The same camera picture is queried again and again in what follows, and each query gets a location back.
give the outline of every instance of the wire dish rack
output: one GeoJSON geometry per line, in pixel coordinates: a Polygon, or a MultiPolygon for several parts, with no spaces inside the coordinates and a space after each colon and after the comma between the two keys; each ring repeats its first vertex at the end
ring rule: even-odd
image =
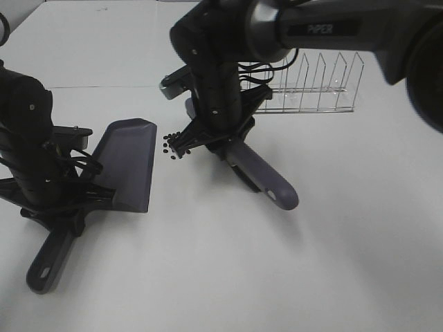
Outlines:
{"type": "MultiPolygon", "coordinates": [[[[294,52],[273,66],[288,64],[294,52]]],[[[300,52],[295,64],[275,72],[268,84],[273,99],[265,101],[256,114],[353,112],[364,68],[358,52],[300,52]]],[[[264,80],[271,76],[269,71],[253,75],[264,80]]],[[[242,82],[242,89],[254,86],[257,84],[242,82]]]]}

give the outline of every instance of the black cable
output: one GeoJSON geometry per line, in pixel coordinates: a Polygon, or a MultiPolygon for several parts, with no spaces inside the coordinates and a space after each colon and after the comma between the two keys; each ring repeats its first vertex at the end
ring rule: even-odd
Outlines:
{"type": "Polygon", "coordinates": [[[243,69],[244,71],[247,71],[248,73],[254,69],[257,69],[261,66],[268,66],[269,68],[272,68],[272,65],[268,62],[258,62],[257,64],[252,64],[252,65],[245,65],[245,64],[238,64],[238,66],[243,69]]]}
{"type": "Polygon", "coordinates": [[[70,166],[74,166],[77,168],[80,168],[86,172],[89,173],[88,177],[77,177],[77,178],[69,178],[69,177],[52,177],[52,176],[42,176],[41,174],[35,174],[30,169],[24,170],[20,169],[20,167],[16,166],[15,164],[7,161],[6,159],[0,157],[0,164],[5,165],[7,168],[15,170],[16,172],[20,172],[22,174],[29,175],[33,178],[40,178],[45,179],[49,181],[57,181],[57,182],[63,182],[63,183],[88,183],[90,182],[95,175],[99,175],[102,170],[103,166],[98,161],[94,160],[93,157],[88,154],[87,152],[84,152],[79,149],[73,149],[73,151],[78,152],[79,154],[82,154],[83,156],[78,157],[63,157],[59,156],[57,154],[53,154],[53,157],[57,159],[58,161],[61,161],[62,163],[65,163],[70,166]]]}
{"type": "Polygon", "coordinates": [[[293,56],[293,59],[290,62],[288,62],[287,64],[285,64],[284,66],[273,67],[271,64],[260,62],[259,63],[260,66],[267,65],[267,66],[270,66],[270,68],[268,68],[268,69],[252,69],[252,70],[239,71],[239,74],[256,74],[256,73],[266,73],[268,71],[271,71],[271,72],[283,71],[285,69],[288,69],[290,66],[292,66],[296,62],[296,60],[298,58],[298,54],[299,54],[299,50],[297,48],[296,52],[295,52],[295,54],[293,56]]]}
{"type": "Polygon", "coordinates": [[[272,75],[266,79],[260,79],[260,78],[256,78],[256,77],[252,77],[252,76],[246,76],[246,75],[239,76],[239,79],[240,79],[240,82],[250,82],[250,83],[254,83],[254,84],[263,85],[263,84],[271,83],[271,81],[274,79],[274,72],[272,72],[272,75]]]}
{"type": "Polygon", "coordinates": [[[6,44],[6,42],[9,39],[9,35],[11,34],[11,28],[9,26],[9,22],[6,19],[5,15],[3,15],[1,12],[0,12],[0,21],[3,24],[3,29],[4,29],[3,37],[0,40],[0,46],[3,46],[4,44],[6,44]]]}

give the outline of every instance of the white table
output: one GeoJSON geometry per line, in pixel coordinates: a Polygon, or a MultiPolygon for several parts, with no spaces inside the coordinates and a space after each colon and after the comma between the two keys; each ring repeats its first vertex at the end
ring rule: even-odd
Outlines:
{"type": "Polygon", "coordinates": [[[365,54],[356,113],[257,117],[247,142],[300,195],[284,212],[204,148],[162,154],[188,123],[186,96],[156,85],[180,66],[168,27],[190,6],[45,3],[0,50],[47,87],[85,86],[52,89],[53,120],[92,128],[89,151],[114,120],[159,126],[149,212],[91,214],[52,293],[25,284],[47,231],[0,201],[0,331],[440,332],[443,136],[404,84],[388,87],[365,54]]]}

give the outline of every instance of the white wall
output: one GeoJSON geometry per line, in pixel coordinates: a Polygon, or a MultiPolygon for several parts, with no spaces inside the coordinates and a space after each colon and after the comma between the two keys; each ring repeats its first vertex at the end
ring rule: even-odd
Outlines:
{"type": "Polygon", "coordinates": [[[44,0],[0,0],[0,12],[6,16],[14,30],[44,0]]]}

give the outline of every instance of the metal rack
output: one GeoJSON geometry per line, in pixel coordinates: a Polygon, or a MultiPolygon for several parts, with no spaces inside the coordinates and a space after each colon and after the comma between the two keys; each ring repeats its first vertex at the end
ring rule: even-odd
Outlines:
{"type": "MultiPolygon", "coordinates": [[[[274,67],[291,61],[292,51],[274,67]]],[[[355,110],[365,62],[358,52],[307,50],[296,63],[275,73],[269,83],[273,99],[267,100],[256,114],[345,113],[355,110]]],[[[270,72],[254,77],[269,79],[270,72]]],[[[256,86],[242,82],[243,89],[256,86]]]]}

